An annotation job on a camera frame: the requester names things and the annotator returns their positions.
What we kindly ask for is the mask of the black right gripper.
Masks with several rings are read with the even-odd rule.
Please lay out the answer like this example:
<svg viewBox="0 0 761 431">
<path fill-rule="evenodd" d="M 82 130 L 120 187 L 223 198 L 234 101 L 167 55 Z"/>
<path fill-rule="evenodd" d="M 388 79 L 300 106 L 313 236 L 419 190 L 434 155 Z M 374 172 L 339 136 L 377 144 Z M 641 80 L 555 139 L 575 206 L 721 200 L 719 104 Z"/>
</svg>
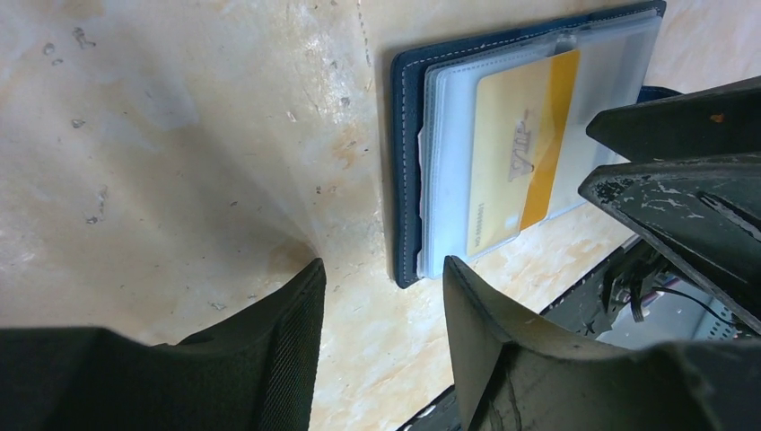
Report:
<svg viewBox="0 0 761 431">
<path fill-rule="evenodd" d="M 668 294 L 759 331 L 760 78 L 689 94 L 645 86 L 586 134 L 632 163 L 596 168 L 579 194 L 643 238 L 602 270 L 606 315 L 627 308 L 643 322 L 645 306 Z M 674 288 L 687 278 L 734 314 Z"/>
</svg>

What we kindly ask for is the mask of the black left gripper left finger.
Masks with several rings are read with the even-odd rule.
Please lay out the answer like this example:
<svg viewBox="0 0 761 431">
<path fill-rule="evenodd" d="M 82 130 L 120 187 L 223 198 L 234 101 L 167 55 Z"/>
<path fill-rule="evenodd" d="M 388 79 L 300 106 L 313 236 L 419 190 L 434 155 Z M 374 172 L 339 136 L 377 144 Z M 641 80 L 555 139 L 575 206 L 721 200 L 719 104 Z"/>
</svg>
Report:
<svg viewBox="0 0 761 431">
<path fill-rule="evenodd" d="M 175 345 L 97 327 L 1 332 L 4 430 L 305 430 L 327 285 L 315 259 Z"/>
</svg>

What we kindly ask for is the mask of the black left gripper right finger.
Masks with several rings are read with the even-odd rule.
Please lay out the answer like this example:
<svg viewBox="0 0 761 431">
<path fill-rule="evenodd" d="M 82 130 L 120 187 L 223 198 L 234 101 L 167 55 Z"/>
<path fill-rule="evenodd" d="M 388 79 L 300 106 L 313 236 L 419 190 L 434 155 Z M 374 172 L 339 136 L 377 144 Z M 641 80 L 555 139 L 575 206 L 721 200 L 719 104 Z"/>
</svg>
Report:
<svg viewBox="0 0 761 431">
<path fill-rule="evenodd" d="M 456 285 L 459 263 L 443 263 L 445 310 L 455 304 L 444 290 Z M 580 338 L 556 354 L 503 345 L 480 399 L 459 413 L 466 430 L 757 430 L 760 344 L 630 350 Z"/>
</svg>

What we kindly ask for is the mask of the dark blue card holder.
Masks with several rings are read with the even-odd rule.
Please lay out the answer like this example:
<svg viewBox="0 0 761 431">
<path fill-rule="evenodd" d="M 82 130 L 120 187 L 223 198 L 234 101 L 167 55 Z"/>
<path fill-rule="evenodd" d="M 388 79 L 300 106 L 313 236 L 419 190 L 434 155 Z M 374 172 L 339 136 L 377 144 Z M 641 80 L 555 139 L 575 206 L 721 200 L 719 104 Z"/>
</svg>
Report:
<svg viewBox="0 0 761 431">
<path fill-rule="evenodd" d="M 600 112 L 638 102 L 667 5 L 643 1 L 398 53 L 390 66 L 390 149 L 396 238 L 394 278 L 407 288 L 440 277 L 467 254 L 478 82 L 578 49 L 582 53 L 545 219 L 582 203 L 596 167 L 624 157 L 586 135 Z"/>
</svg>

